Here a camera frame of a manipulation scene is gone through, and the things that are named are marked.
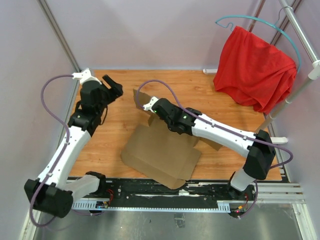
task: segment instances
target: cardboard sheet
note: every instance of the cardboard sheet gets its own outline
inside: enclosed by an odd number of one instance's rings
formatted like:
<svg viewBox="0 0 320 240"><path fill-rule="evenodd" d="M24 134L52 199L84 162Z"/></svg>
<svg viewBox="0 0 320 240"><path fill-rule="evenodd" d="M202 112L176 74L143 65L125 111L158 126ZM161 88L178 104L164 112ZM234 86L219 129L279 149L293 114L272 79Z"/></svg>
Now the cardboard sheet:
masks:
<svg viewBox="0 0 320 240"><path fill-rule="evenodd" d="M133 92L136 102L137 91ZM142 105L148 103L150 98L146 93L139 93L139 102ZM171 132L156 114L150 111L145 113L150 115L149 126L137 126L121 151L121 159L126 165L149 178L170 189L177 189L191 178L201 156L201 152L194 149L200 138ZM221 147L216 142L205 142L217 151Z"/></svg>

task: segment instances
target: cable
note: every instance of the cable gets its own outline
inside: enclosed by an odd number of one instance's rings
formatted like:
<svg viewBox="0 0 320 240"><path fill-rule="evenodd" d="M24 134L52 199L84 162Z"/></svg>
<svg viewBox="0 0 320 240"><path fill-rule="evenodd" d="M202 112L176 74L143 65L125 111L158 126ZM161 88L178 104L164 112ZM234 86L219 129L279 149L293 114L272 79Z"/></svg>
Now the cable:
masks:
<svg viewBox="0 0 320 240"><path fill-rule="evenodd" d="M109 204L108 204L110 206L111 201L114 199L114 191L112 191L111 189L108 189L107 192L110 194Z"/></svg>
<svg viewBox="0 0 320 240"><path fill-rule="evenodd" d="M104 115L104 118L103 118L102 122L100 123L100 126L105 123L107 114L108 114L108 107L105 109L105 115Z"/></svg>
<svg viewBox="0 0 320 240"><path fill-rule="evenodd" d="M244 194L244 197L245 197L245 204L243 204L243 205L241 205L240 207L242 207L242 208L248 208L248 202L249 202L249 196L248 196L248 194Z"/></svg>
<svg viewBox="0 0 320 240"><path fill-rule="evenodd" d="M253 203L251 204L251 206L242 215L239 216L240 219L245 217L254 208L254 205L257 202L257 199L258 199L258 183L257 183L257 180L254 180L253 182L255 184L255 197L254 197Z"/></svg>
<svg viewBox="0 0 320 240"><path fill-rule="evenodd" d="M284 6L284 7L282 7L282 8L280 8L280 10L279 10L279 12L278 12L278 20L273 24L273 25L277 25L277 23L279 22L279 20L280 20L280 13L281 13L281 10L282 9L285 9L285 8L290 8L290 9L292 9L292 11L293 11L293 8L291 7L291 6Z"/></svg>
<svg viewBox="0 0 320 240"><path fill-rule="evenodd" d="M292 161L292 159L294 159L294 154L293 154L289 149L286 149L286 148L283 147L283 146L278 146L278 145L273 144L273 143L270 143L270 142L266 142L266 141L262 141L262 140L255 139L255 138L252 138L252 137L245 136L245 135L243 135L243 134L241 134L241 133L232 131L232 130L230 130L230 129L228 129L228 128L225 128L225 127L223 127L223 126L220 126L220 125L218 125L218 124L214 124L214 123L212 123L212 122L210 122L210 121L208 121L208 120L206 120L206 119L203 119L202 117L194 114L193 112L185 109L185 108L181 105L181 103L180 103L177 95L176 95L175 92L173 91L173 89L172 89L167 83L165 83L164 81L158 80L158 79L152 79L152 80L145 81L145 82L142 83L142 84L139 86L139 88L137 89L136 94L135 94L135 101L136 101L136 103L138 104L138 106L140 106L142 109L144 108L144 106L141 105L141 103L140 103L140 101L139 101L139 92L140 92L141 88L142 88L144 85L146 85L146 84L148 84L148 83L151 83L151 82L161 83L161 84L165 85L165 86L169 89L169 91L172 93L172 95L173 95L176 103L178 104L178 106L179 106L184 112L186 112L187 114L195 117L196 119L199 119L199 120L205 122L206 124L209 124L209 125L211 125L211 126L213 126L213 127L217 127L217 128L219 128L219 129L221 129L221 130L224 130L224 131L226 131L226 132L228 132L228 133L234 134L234 135L236 135L236 136L238 136L238 137L240 137L240 138L248 139L248 140L250 140L250 141L253 141L253 142L256 142L256 143L259 143L259 144L264 144L264 145L267 145L267 146L270 146L270 147L274 147L274 148L280 149L280 150L282 150L282 151L287 152L287 153L290 155L290 157L289 157L288 160L286 160L286 161L284 161L284 162L280 162L280 163L278 163L278 164L275 164L275 165L271 166L270 169L274 169L274 168L276 168L276 167L283 166L283 165L285 165L285 164L287 164L287 163L290 163L290 162ZM254 200L253 200L252 205L249 207L249 209L248 209L245 213L243 213L243 214L240 216L240 218L243 218L245 215L247 215L247 214L251 211L251 209L253 208L253 206L256 204L256 202L257 202L257 198L258 198L258 183L257 183L257 180L255 180L254 183L255 183L255 188L256 188L256 190L255 190L255 198L254 198Z"/></svg>
<svg viewBox="0 0 320 240"><path fill-rule="evenodd" d="M34 217L34 214L33 214L33 207L35 205L35 202L36 202L36 198L40 192L40 190L42 189L42 187L45 185L45 183L48 181L49 179L49 174L53 172L53 170L55 169L55 167L57 166L60 158L62 157L62 155L64 154L67 146L68 146L68 142L69 142L69 138L70 138L70 131L69 131L69 128L68 128L68 125L63 121L61 120L57 115L55 115L52 111L50 111L50 109L47 107L46 103L45 103L45 98L44 98L44 93L45 93L45 89L46 87L48 86L49 83L51 83L53 80L56 80L56 79L59 79L59 78L67 78L67 77L70 77L70 78L73 78L74 76L71 75L71 74L65 74L65 75L58 75L58 76L55 76L55 77L52 77L50 78L42 87L41 89L41 103L44 107L44 109L54 118L56 119L59 123L61 123L65 129L65 132L66 132L66 140L65 140L65 144L63 145L58 157L56 158L56 160L54 161L54 163L52 164L52 167L50 168L49 172L47 173L47 175L45 176L45 178L43 179L43 181L40 183L40 185L38 186L38 188L35 190L32 198L31 198L31 201L30 201L30 208L29 208L29 216L30 216L30 220L31 222L38 228L43 228L43 227L46 227L48 226L50 223L52 223L52 221L56 218L55 216L49 220L47 223L44 223L44 224L40 224L40 223L37 223L36 220L35 220L35 217Z"/></svg>

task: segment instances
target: wooden platform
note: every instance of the wooden platform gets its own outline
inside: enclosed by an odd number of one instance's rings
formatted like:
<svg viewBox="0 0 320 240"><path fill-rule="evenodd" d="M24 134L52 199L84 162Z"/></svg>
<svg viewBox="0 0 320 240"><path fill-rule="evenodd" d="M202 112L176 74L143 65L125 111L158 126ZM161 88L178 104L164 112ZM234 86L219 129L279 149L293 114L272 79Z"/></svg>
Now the wooden platform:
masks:
<svg viewBox="0 0 320 240"><path fill-rule="evenodd" d="M213 119L245 131L255 131L264 120L261 113L252 107L236 104L227 94L214 91L213 76L195 70L97 70L97 78L108 74L123 85L124 94L108 109L105 123L99 126L89 143L80 153L71 176L83 176L96 171L107 177L145 178L142 173L124 165L120 152L138 124L147 125L148 115L136 109L133 88L146 80L160 79L168 83L184 107L191 107ZM143 92L169 99L174 103L169 90L160 83L146 85ZM193 179L227 180L243 166L245 159L236 152L222 147L215 151L204 142L196 146L202 156L194 169ZM279 169L272 169L267 180L281 180Z"/></svg>

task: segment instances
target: metal pole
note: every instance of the metal pole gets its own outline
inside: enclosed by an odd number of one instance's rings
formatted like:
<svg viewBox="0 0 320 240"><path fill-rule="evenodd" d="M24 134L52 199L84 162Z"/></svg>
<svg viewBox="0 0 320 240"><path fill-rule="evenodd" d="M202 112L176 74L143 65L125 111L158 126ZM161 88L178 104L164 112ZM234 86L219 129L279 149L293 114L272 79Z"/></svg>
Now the metal pole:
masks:
<svg viewBox="0 0 320 240"><path fill-rule="evenodd" d="M41 9L43 10L44 15L46 16L48 22L50 23L56 37L58 38L59 42L61 43L61 46L66 54L66 56L69 58L74 70L76 72L81 72L81 69L75 59L75 56L73 55L64 35L62 34L57 21L54 17L54 15L51 12L51 9L49 7L49 5L47 4L46 0L37 0L37 2L39 3Z"/></svg>
<svg viewBox="0 0 320 240"><path fill-rule="evenodd" d="M295 91L293 91L279 106L275 108L275 110L269 114L267 119L256 129L256 133L259 130L264 130L267 126L281 113L292 101L303 91L306 87L308 87L314 80L310 79L308 76L304 80L303 84L298 87Z"/></svg>
<svg viewBox="0 0 320 240"><path fill-rule="evenodd" d="M291 7L292 7L294 13L297 11L297 9L300 6L300 4L302 3L302 1L303 0L294 0L293 1ZM285 14L285 18L281 22L279 28L281 30L285 31L287 26L288 26L288 24L289 24L289 19L287 17L287 14ZM277 31L276 34L274 35L273 39L271 40L270 44L271 45L276 45L281 36L282 36L281 32Z"/></svg>
<svg viewBox="0 0 320 240"><path fill-rule="evenodd" d="M258 6L258 8L257 8L256 11L255 11L254 17L256 17L256 18L259 17L260 12L261 12L262 8L263 8L264 5L265 5L265 2L266 2L266 0L261 0L261 1L260 1L259 6ZM256 20L252 20L252 22L251 22L251 24L250 24L250 26L249 26L249 28L248 28L248 31L249 31L250 33L253 31L256 22L257 22Z"/></svg>
<svg viewBox="0 0 320 240"><path fill-rule="evenodd" d="M282 7L286 7L284 8L284 12L287 15L290 23L293 26L293 29L295 30L296 34L298 35L305 51L307 52L310 60L314 63L317 60L319 60L318 55L314 49L314 47L311 45L310 41L308 40L304 30L300 27L299 21L297 20L294 11L289 8L287 0L279 0L280 4Z"/></svg>

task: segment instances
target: white wall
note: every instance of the white wall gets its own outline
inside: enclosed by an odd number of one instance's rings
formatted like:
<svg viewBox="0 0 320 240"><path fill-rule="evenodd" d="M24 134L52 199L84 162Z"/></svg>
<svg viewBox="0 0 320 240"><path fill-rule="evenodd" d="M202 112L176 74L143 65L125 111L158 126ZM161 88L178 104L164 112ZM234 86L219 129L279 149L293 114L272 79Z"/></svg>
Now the white wall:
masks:
<svg viewBox="0 0 320 240"><path fill-rule="evenodd" d="M309 37L316 51L320 54L319 21L320 2L304 1L297 11L301 26ZM297 75L294 87L299 86L312 70L311 61L290 25L286 31L297 44L302 57L301 71ZM294 56L293 48L282 38L277 45L289 56ZM313 225L320 238L320 79L314 81L287 109L275 120L278 136L288 136L287 147L293 151L294 159L287 166L293 182L303 188L307 207Z"/></svg>
<svg viewBox="0 0 320 240"><path fill-rule="evenodd" d="M0 29L0 238L16 240L29 207L24 184L48 163L62 131L41 105L41 87L73 69L37 1L3 1ZM63 79L45 92L60 117L73 86Z"/></svg>
<svg viewBox="0 0 320 240"><path fill-rule="evenodd" d="M224 15L253 15L257 0L48 0L81 68L217 67ZM249 21L231 19L248 27Z"/></svg>

